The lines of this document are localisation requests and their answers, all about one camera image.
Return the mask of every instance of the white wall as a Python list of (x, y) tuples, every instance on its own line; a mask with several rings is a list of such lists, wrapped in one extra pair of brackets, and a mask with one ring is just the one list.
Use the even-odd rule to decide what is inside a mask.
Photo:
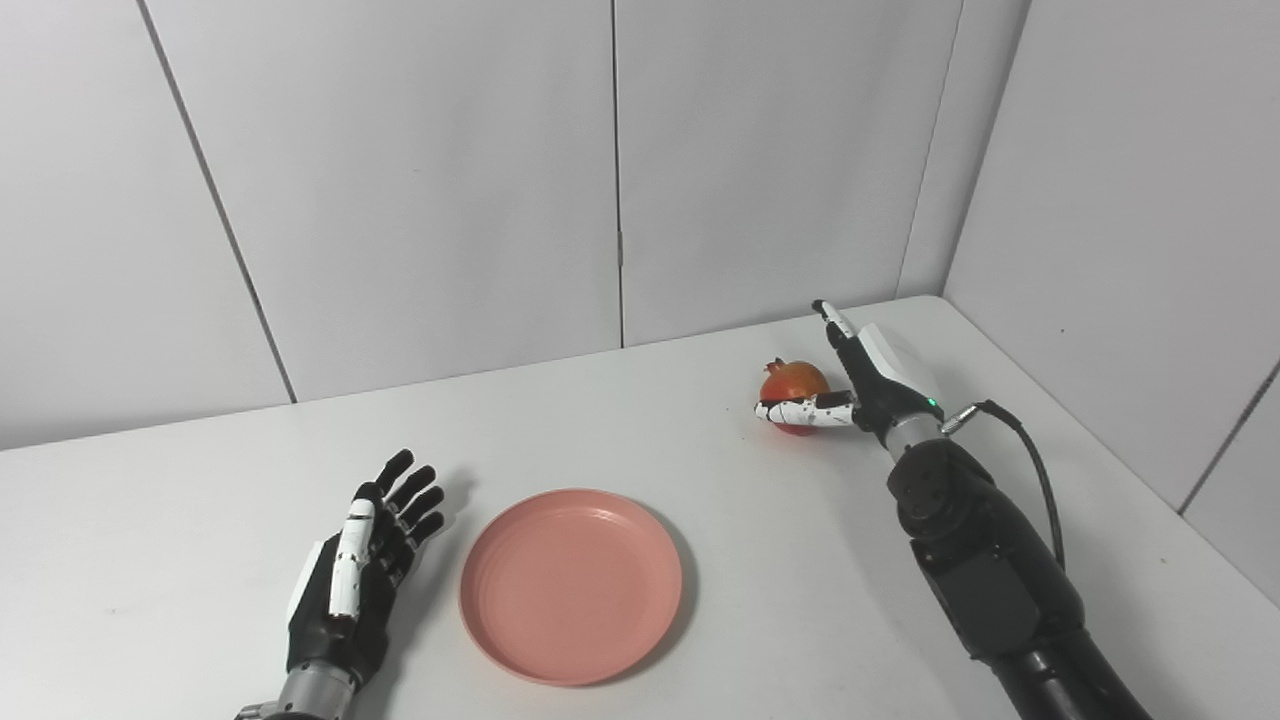
[(618, 345), (607, 0), (151, 0), (298, 398)]
[(618, 1), (627, 343), (893, 297), (960, 6)]
[(0, 448), (287, 402), (132, 3), (0, 5)]
[(946, 286), (1174, 506), (1280, 357), (1277, 37), (1263, 0), (1032, 3)]
[(4, 442), (936, 288), (1024, 1), (10, 4)]

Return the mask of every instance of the wall seam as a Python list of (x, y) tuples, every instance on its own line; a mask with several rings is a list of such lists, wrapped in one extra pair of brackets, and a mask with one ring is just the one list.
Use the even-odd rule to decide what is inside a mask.
[(147, 35), (151, 37), (151, 45), (155, 47), (156, 59), (160, 61), (160, 69), (164, 73), (165, 82), (169, 85), (169, 94), (173, 96), (174, 105), (178, 108), (178, 117), (182, 118), (183, 128), (187, 131), (187, 140), (191, 142), (191, 150), (196, 155), (196, 164), (200, 167), (200, 173), (205, 178), (205, 187), (209, 190), (209, 195), (214, 201), (214, 209), (218, 211), (218, 219), (221, 222), (223, 233), (227, 236), (227, 242), (230, 245), (232, 255), (236, 258), (236, 265), (239, 268), (241, 279), (244, 282), (246, 290), (248, 290), (250, 301), (253, 304), (253, 311), (257, 314), (257, 322), (262, 328), (262, 334), (266, 337), (266, 345), (271, 350), (271, 357), (275, 360), (275, 369), (280, 373), (280, 380), (284, 383), (284, 392), (289, 396), (289, 402), (297, 402), (298, 396), (293, 392), (293, 383), (289, 380), (289, 373), (284, 368), (284, 359), (280, 357), (280, 348), (275, 343), (275, 334), (271, 333), (271, 325), (266, 322), (266, 313), (262, 310), (262, 301), (257, 295), (257, 288), (253, 286), (253, 278), (250, 275), (248, 265), (244, 261), (244, 254), (241, 252), (239, 241), (236, 238), (236, 232), (232, 229), (230, 218), (227, 215), (227, 208), (223, 205), (221, 193), (218, 192), (218, 184), (214, 182), (214, 174), (209, 169), (209, 161), (205, 158), (204, 147), (200, 145), (200, 138), (196, 136), (196, 127), (191, 122), (191, 114), (187, 111), (187, 104), (182, 99), (182, 91), (178, 88), (178, 79), (173, 74), (173, 67), (169, 64), (169, 55), (164, 51), (164, 45), (160, 42), (160, 33), (156, 31), (155, 22), (151, 19), (151, 9), (147, 8), (146, 0), (137, 0), (138, 12), (142, 13), (142, 23), (147, 28)]
[(1196, 500), (1196, 496), (1199, 495), (1199, 491), (1204, 488), (1204, 482), (1208, 480), (1208, 477), (1213, 473), (1213, 469), (1217, 468), (1219, 461), (1221, 461), (1222, 456), (1226, 455), (1226, 450), (1231, 447), (1231, 443), (1235, 442), (1235, 436), (1240, 434), (1240, 428), (1243, 428), (1244, 424), (1249, 421), (1249, 416), (1253, 415), (1253, 411), (1258, 407), (1258, 404), (1262, 402), (1262, 396), (1265, 396), (1267, 393), (1267, 389), (1270, 389), (1272, 383), (1275, 383), (1277, 374), (1280, 374), (1280, 360), (1276, 360), (1276, 364), (1271, 368), (1271, 372), (1267, 373), (1267, 377), (1262, 380), (1262, 384), (1260, 384), (1258, 389), (1254, 391), (1253, 397), (1251, 397), (1249, 402), (1245, 404), (1244, 411), (1240, 413), (1240, 416), (1235, 419), (1235, 425), (1231, 427), (1231, 432), (1226, 433), (1226, 438), (1222, 439), (1222, 445), (1219, 446), (1217, 452), (1215, 452), (1213, 457), (1210, 459), (1208, 465), (1204, 468), (1204, 471), (1201, 473), (1201, 477), (1196, 480), (1196, 484), (1192, 486), (1192, 491), (1187, 493), (1187, 500), (1184, 500), (1183, 503), (1178, 506), (1179, 515), (1187, 514), (1187, 509), (1190, 507), (1192, 501)]

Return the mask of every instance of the white robotic finger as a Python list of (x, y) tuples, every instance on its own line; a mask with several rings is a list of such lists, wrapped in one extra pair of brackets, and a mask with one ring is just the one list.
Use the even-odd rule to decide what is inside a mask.
[(369, 538), (374, 534), (372, 501), (356, 497), (347, 512), (338, 538), (338, 552), (333, 559), (333, 578), (329, 584), (329, 615), (334, 618), (360, 616), (360, 573), (369, 564)]

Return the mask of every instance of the robotic hand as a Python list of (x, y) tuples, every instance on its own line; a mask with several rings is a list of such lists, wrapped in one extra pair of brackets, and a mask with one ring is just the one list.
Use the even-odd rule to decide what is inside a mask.
[(241, 710), (237, 720), (343, 720), (347, 706), (381, 667), (396, 589), (419, 548), (444, 525), (444, 491), (430, 465), (402, 450), (374, 482), (360, 486), (342, 530), (316, 543), (289, 609), (288, 675), (278, 700)]
[[(1048, 477), (1018, 419), (988, 400), (943, 420), (933, 375), (910, 345), (874, 324), (854, 332), (824, 301), (814, 310), (826, 320), (852, 392), (765, 401), (756, 415), (876, 434), (896, 461), (887, 484), (916, 565), (961, 644), (991, 666), (1021, 717), (1151, 720), (1084, 628), (1084, 603), (1064, 570)], [(991, 474), (950, 438), (979, 410), (1007, 423), (1030, 451), (1053, 552)]]

